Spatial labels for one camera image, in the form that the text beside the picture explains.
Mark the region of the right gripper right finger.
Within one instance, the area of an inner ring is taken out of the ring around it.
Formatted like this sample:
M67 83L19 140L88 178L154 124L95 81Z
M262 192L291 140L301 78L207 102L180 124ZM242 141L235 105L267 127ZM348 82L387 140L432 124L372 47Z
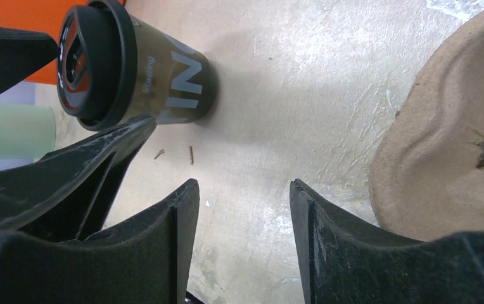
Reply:
M484 303L484 232L422 242L290 184L305 303Z

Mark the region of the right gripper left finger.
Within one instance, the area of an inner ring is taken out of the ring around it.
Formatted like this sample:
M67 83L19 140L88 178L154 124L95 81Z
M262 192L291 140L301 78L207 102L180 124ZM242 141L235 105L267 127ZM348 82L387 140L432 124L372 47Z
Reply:
M187 286L199 203L189 179L83 241L0 231L0 303L197 303Z

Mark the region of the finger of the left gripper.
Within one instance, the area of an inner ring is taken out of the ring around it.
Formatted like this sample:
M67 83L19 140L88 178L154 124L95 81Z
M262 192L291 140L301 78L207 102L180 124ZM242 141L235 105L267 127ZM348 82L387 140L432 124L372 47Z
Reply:
M141 115L0 171L0 230L54 242L100 231L131 161L155 128L152 117Z
M0 94L52 62L58 54L56 41L44 32L0 27Z

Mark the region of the orange paper bag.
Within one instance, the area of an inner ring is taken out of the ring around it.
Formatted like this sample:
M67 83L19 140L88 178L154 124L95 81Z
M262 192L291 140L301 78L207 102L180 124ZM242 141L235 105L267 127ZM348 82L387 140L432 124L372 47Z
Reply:
M123 60L112 4L122 6L120 1L73 3L58 35L0 27L0 92L23 80L71 91L114 82Z

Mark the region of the black cup lid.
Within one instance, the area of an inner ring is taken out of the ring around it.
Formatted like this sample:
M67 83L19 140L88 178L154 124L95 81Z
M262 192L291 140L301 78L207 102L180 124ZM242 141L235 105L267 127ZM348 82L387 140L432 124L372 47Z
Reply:
M124 6L118 1L72 6L58 45L57 90L63 110L90 131L119 124L137 75L136 35Z

